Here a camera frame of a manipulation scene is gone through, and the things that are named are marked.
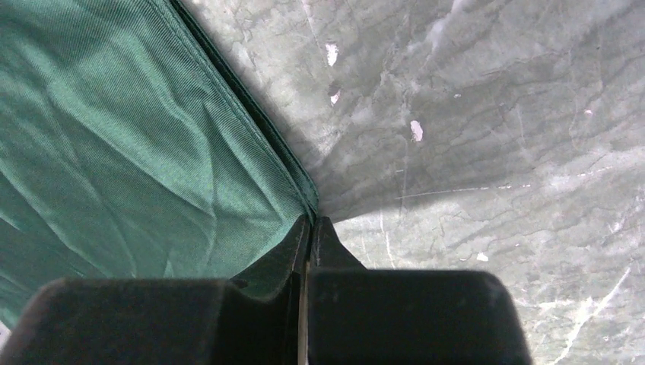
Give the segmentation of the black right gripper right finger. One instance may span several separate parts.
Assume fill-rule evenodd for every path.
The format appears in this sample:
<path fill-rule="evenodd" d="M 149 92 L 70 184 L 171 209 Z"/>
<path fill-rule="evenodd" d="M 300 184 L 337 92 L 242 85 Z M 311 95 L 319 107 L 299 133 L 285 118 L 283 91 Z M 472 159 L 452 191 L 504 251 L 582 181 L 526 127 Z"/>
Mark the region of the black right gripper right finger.
<path fill-rule="evenodd" d="M 513 298 L 475 270 L 369 269 L 315 224 L 307 273 L 311 364 L 530 364 Z"/>

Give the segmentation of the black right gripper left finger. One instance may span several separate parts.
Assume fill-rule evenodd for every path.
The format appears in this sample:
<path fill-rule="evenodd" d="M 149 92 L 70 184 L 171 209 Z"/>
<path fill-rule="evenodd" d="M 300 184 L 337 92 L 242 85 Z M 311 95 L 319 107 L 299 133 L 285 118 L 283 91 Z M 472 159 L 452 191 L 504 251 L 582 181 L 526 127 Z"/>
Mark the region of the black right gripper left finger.
<path fill-rule="evenodd" d="M 69 279 L 30 300 L 3 364 L 295 364 L 310 223 L 232 278 Z"/>

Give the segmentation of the green cloth napkin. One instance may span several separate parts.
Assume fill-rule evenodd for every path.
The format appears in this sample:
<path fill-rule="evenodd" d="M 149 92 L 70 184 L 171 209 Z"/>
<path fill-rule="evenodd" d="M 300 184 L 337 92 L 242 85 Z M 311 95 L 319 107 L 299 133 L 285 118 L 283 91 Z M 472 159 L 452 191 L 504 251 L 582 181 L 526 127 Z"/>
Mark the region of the green cloth napkin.
<path fill-rule="evenodd" d="M 1 321 L 58 278 L 230 278 L 318 194 L 181 1 L 1 3 Z"/>

